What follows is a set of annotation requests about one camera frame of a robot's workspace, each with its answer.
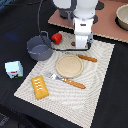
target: round plate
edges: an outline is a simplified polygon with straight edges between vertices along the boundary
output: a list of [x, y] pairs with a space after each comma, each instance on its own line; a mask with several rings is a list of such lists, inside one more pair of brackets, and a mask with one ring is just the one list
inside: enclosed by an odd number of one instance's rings
[[56, 70], [64, 78], [74, 78], [82, 73], [83, 62], [75, 55], [65, 55], [56, 62]]

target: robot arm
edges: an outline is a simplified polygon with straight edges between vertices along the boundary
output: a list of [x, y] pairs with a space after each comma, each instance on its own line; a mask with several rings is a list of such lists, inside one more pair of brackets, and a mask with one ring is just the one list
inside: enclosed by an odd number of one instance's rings
[[73, 11], [76, 49], [84, 49], [92, 37], [93, 17], [98, 0], [51, 0], [57, 9]]

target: black table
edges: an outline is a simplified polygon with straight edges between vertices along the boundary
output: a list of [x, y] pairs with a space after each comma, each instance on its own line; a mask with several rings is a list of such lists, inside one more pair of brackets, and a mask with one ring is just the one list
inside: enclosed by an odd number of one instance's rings
[[[35, 2], [17, 0], [16, 3]], [[37, 28], [38, 4], [6, 7], [0, 12], [0, 104], [46, 123], [54, 128], [80, 128], [79, 126], [43, 110], [31, 103], [14, 97], [14, 93], [37, 63], [27, 51], [27, 41], [39, 35]], [[51, 38], [58, 31], [74, 33], [73, 30], [48, 24], [56, 9], [49, 0], [43, 3], [40, 27]], [[94, 36], [95, 40], [115, 44], [108, 66], [91, 128], [128, 127], [128, 44]], [[24, 75], [10, 79], [5, 63], [20, 61]]]

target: cable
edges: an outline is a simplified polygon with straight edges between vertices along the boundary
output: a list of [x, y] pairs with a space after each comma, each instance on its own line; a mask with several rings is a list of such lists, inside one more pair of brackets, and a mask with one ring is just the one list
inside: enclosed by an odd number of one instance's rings
[[41, 0], [40, 5], [39, 5], [39, 8], [38, 8], [37, 25], [38, 25], [38, 30], [39, 30], [39, 33], [40, 33], [40, 36], [41, 36], [43, 42], [44, 42], [50, 49], [55, 50], [55, 51], [87, 51], [87, 50], [89, 50], [90, 47], [91, 47], [91, 43], [89, 43], [89, 42], [87, 42], [87, 44], [88, 44], [88, 49], [65, 49], [65, 50], [52, 48], [51, 46], [49, 46], [49, 45], [45, 42], [45, 40], [44, 40], [44, 38], [43, 38], [43, 36], [42, 36], [41, 30], [40, 30], [40, 23], [39, 23], [39, 19], [40, 19], [40, 16], [39, 16], [39, 15], [40, 15], [40, 8], [41, 8], [41, 6], [42, 6], [42, 2], [43, 2], [43, 0]]
[[40, 1], [34, 2], [34, 3], [27, 3], [27, 4], [0, 4], [0, 6], [20, 6], [20, 5], [34, 5], [34, 4], [39, 4]]

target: beige placemat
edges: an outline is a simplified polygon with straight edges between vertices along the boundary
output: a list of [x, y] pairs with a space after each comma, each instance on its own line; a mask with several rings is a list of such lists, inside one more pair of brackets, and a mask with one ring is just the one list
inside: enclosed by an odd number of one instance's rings
[[[59, 33], [62, 34], [62, 42], [59, 45], [53, 45], [53, 47], [60, 49], [75, 48], [71, 46], [71, 42], [75, 41], [74, 35], [62, 31]], [[14, 96], [50, 111], [83, 128], [89, 128], [93, 120], [113, 48], [113, 44], [94, 40], [89, 51], [68, 53], [54, 51], [49, 60], [37, 62]], [[62, 81], [51, 80], [45, 76], [47, 72], [57, 74], [55, 63], [61, 56], [78, 53], [98, 59], [96, 63], [82, 60], [84, 71], [79, 77], [73, 79], [84, 84], [86, 89], [79, 89]], [[44, 77], [50, 95], [41, 100], [36, 100], [31, 78], [39, 75]]]

